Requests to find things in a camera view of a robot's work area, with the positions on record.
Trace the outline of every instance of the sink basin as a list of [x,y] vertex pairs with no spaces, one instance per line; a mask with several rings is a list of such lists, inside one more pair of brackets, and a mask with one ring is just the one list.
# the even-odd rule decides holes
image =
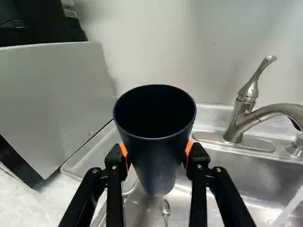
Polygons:
[[[230,174],[258,227],[271,226],[288,202],[303,185],[303,165],[243,154],[207,149],[210,167],[222,166]],[[181,166],[174,189],[164,197],[170,204],[170,227],[187,227],[191,200],[191,181]],[[124,197],[126,227],[163,227],[160,213],[162,197],[151,197],[139,182]],[[207,190],[208,226],[223,227],[214,196]],[[92,226],[105,227],[106,205]],[[303,202],[288,216],[285,226],[303,226]]]

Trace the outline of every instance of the faucet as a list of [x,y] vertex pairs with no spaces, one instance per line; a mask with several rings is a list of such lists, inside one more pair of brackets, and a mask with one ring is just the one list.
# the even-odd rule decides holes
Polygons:
[[245,131],[251,127],[268,120],[269,118],[285,115],[294,127],[303,131],[303,106],[291,103],[277,103],[264,106],[252,112],[258,97],[258,80],[263,70],[276,61],[276,56],[267,56],[258,67],[255,74],[239,90],[233,108],[229,126],[223,138],[230,143],[240,143]]

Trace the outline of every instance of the faucet base plate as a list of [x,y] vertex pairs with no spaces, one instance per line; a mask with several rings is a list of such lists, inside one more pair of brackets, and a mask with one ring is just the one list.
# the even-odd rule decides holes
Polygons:
[[230,148],[239,148],[243,150],[273,153],[276,147],[265,140],[251,138],[248,135],[243,136],[241,143],[230,143],[223,139],[223,132],[206,132],[206,131],[195,131],[192,134],[193,139],[202,143],[221,145]]

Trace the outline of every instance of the cup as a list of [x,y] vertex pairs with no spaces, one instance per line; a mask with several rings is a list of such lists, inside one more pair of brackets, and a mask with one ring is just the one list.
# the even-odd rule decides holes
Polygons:
[[196,104],[169,85],[145,85],[116,102],[114,120],[143,189],[163,196],[174,187],[177,170],[196,117]]

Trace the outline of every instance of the white countertop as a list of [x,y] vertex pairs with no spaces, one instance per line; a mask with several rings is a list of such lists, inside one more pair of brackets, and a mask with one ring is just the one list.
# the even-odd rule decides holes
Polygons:
[[58,226],[79,185],[79,181],[57,171],[31,189],[0,169],[0,226]]

